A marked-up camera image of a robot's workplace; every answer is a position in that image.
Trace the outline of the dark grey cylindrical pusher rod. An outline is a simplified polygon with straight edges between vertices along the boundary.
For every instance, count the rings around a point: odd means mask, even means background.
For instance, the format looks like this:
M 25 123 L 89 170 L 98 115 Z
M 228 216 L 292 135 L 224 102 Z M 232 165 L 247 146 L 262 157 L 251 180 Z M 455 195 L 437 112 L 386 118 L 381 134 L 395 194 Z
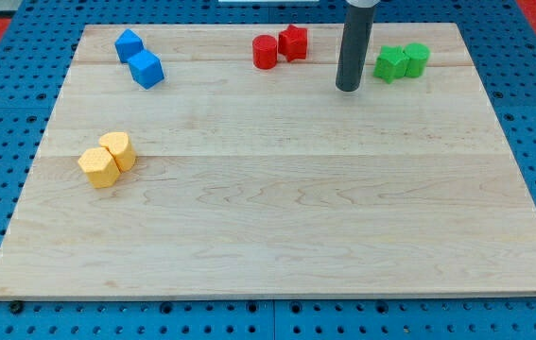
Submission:
M 375 11 L 376 6 L 355 8 L 348 4 L 336 77 L 336 86 L 343 92 L 354 92 L 360 86 Z

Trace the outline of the silver rod mount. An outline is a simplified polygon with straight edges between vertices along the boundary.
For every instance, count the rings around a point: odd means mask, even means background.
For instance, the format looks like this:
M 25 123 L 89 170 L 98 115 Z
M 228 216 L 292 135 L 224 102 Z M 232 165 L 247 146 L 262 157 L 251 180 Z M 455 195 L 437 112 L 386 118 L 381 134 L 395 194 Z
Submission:
M 375 7 L 380 0 L 346 0 L 346 2 L 355 8 L 368 9 Z

